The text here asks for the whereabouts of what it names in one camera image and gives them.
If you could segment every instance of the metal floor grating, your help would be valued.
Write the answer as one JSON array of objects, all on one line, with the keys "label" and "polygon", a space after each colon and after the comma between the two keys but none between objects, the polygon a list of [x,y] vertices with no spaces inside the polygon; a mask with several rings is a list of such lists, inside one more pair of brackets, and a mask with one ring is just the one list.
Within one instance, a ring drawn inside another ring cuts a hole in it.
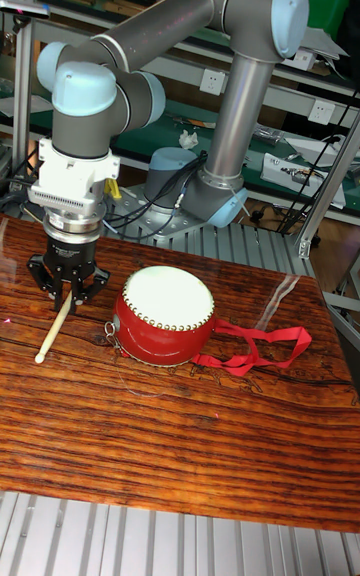
[{"label": "metal floor grating", "polygon": [[109,229],[106,229],[104,235],[240,265],[261,267],[287,274],[314,276],[310,261],[299,258],[292,236],[282,236],[276,232],[247,225],[231,223],[222,229],[204,225],[174,238],[161,239],[146,238],[141,229],[137,238],[134,238],[128,228],[124,228],[120,236]]},{"label": "metal floor grating", "polygon": [[355,576],[357,534],[0,492],[1,576]]}]

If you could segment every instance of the drum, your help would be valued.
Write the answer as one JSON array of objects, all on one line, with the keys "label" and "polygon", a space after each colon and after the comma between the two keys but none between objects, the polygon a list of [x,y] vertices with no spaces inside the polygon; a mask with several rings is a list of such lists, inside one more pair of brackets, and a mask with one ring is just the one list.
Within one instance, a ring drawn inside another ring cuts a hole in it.
[{"label": "drum", "polygon": [[192,360],[215,324],[214,300],[206,285],[176,267],[145,267],[119,292],[113,324],[122,349],[150,365]]}]

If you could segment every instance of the drumstick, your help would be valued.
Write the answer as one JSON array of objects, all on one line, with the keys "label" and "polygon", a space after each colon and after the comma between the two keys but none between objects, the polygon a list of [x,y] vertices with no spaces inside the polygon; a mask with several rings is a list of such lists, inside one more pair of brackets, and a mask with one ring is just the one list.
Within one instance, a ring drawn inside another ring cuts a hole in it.
[{"label": "drumstick", "polygon": [[62,308],[60,309],[58,315],[56,316],[52,326],[50,327],[49,333],[45,337],[43,344],[41,345],[39,353],[35,356],[35,363],[43,363],[45,360],[45,356],[48,353],[51,345],[53,344],[56,336],[58,335],[61,326],[68,315],[71,307],[71,291],[68,294],[68,297],[63,304]]}]

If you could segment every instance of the white outlet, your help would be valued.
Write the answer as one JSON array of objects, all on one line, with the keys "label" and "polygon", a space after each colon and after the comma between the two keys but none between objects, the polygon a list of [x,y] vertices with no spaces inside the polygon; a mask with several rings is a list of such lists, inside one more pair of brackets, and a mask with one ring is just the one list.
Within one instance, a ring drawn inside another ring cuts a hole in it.
[{"label": "white outlet", "polygon": [[213,69],[205,69],[200,83],[200,91],[219,96],[221,88],[224,84],[224,72],[216,72]]},{"label": "white outlet", "polygon": [[320,125],[327,125],[330,122],[334,110],[335,103],[330,103],[326,100],[316,100],[308,116],[308,120],[319,123]]}]

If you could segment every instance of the wood grain surface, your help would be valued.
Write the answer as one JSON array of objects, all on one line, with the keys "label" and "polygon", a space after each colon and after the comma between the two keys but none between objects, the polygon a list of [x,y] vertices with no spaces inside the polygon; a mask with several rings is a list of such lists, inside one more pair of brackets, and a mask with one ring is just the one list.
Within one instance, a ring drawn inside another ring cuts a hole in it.
[{"label": "wood grain surface", "polygon": [[[244,327],[284,275],[100,239],[110,282],[38,366],[54,312],[26,261],[45,247],[40,225],[0,216],[0,489],[360,531],[359,399],[316,281],[301,278],[268,327],[302,324],[313,337],[288,369],[153,368],[104,338],[131,272],[183,267],[208,285],[220,318]],[[290,348],[261,352],[281,360]],[[246,345],[216,335],[204,351],[224,359]]]}]

